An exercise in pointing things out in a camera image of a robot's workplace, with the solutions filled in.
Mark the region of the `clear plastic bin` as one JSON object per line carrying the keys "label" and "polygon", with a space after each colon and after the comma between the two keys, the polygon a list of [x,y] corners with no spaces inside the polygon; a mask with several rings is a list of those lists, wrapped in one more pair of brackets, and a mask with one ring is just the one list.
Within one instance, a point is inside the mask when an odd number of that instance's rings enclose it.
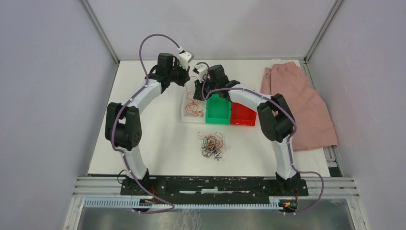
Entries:
{"label": "clear plastic bin", "polygon": [[194,92],[184,94],[181,109],[180,120],[184,123],[205,123],[206,101],[193,99]]}

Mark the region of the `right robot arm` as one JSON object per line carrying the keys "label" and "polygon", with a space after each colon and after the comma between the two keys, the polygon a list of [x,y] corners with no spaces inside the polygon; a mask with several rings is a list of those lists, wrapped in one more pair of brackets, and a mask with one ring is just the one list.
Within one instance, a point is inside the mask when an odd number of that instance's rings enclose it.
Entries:
{"label": "right robot arm", "polygon": [[294,168],[292,138],[296,123],[292,112],[281,94],[265,95],[229,80],[222,65],[208,67],[199,62],[193,72],[199,79],[194,82],[194,99],[205,101],[217,94],[220,98],[243,105],[257,113],[263,135],[272,142],[277,170],[277,191],[290,195],[300,180]]}

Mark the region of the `pink cloth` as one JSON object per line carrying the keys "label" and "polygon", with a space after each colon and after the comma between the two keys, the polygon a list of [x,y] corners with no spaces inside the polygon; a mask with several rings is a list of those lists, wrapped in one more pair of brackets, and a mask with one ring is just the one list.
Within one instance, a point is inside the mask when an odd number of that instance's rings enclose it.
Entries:
{"label": "pink cloth", "polygon": [[337,146],[338,139],[326,103],[313,88],[303,69],[294,62],[265,68],[260,92],[281,94],[293,114],[297,131],[293,150],[316,150]]}

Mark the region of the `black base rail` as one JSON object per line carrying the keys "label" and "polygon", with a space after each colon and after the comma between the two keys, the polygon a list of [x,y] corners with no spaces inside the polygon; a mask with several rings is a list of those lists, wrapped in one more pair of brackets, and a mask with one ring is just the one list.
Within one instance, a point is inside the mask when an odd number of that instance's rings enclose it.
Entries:
{"label": "black base rail", "polygon": [[309,195],[304,179],[276,177],[150,176],[137,184],[127,176],[120,184],[123,196],[154,195],[158,204],[173,205],[256,205]]}

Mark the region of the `green plastic bin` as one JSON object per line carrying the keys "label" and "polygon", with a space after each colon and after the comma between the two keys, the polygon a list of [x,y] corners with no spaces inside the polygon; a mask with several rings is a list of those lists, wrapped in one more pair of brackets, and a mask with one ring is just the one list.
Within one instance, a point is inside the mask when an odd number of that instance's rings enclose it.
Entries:
{"label": "green plastic bin", "polygon": [[231,120],[231,102],[212,94],[206,101],[205,122],[209,124],[229,125]]}

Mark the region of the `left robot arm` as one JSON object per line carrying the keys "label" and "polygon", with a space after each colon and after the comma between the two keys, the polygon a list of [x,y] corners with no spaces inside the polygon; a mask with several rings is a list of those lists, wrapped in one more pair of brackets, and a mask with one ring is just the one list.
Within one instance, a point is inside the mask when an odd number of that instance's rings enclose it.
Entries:
{"label": "left robot arm", "polygon": [[188,51],[181,51],[176,56],[160,53],[141,88],[125,102],[111,102],[107,106],[105,138],[121,154],[128,177],[134,180],[132,188],[140,195],[147,194],[151,188],[149,171],[139,148],[142,138],[140,115],[171,83],[185,86],[190,80],[189,63],[192,60],[193,54]]}

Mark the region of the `red plastic bin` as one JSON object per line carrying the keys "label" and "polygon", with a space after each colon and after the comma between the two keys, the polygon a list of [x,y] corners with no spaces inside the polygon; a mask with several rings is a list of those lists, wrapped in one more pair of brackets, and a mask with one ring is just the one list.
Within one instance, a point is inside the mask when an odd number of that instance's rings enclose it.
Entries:
{"label": "red plastic bin", "polygon": [[231,103],[230,124],[240,126],[255,126],[257,113],[239,103]]}

